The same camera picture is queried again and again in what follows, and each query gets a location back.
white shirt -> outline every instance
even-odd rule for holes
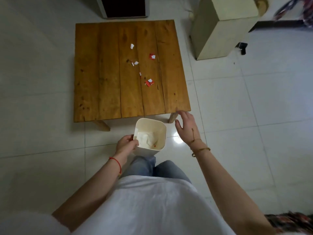
[[[0,223],[0,234],[68,235],[51,215],[20,213]],[[112,195],[75,235],[235,235],[189,182],[147,176],[120,179]]]

forearm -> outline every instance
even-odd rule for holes
[[[214,201],[224,220],[236,234],[275,234],[275,230],[267,221],[257,205],[247,193],[222,167],[206,144],[196,141],[192,145],[200,168],[209,186]]]
[[[76,191],[53,216],[70,231],[74,231],[104,202],[119,174],[115,160],[108,162]]]

jeans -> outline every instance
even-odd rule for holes
[[[186,174],[174,164],[174,162],[167,160],[155,166],[156,158],[135,156],[130,166],[122,174],[122,177],[129,175],[141,175],[141,176],[155,176],[164,178],[183,179],[191,183]]]

table top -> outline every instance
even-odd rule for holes
[[[190,111],[174,20],[76,24],[74,93],[74,122]]]

hand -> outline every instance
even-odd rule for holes
[[[178,135],[188,146],[190,146],[190,143],[194,139],[201,139],[195,118],[192,114],[183,110],[178,110],[177,113],[182,117],[183,124],[182,128],[179,121],[177,119],[175,120],[175,127]]]
[[[116,152],[113,157],[119,161],[121,166],[127,162],[127,157],[135,149],[135,146],[139,146],[138,140],[133,140],[133,137],[134,135],[125,135],[117,142]]]

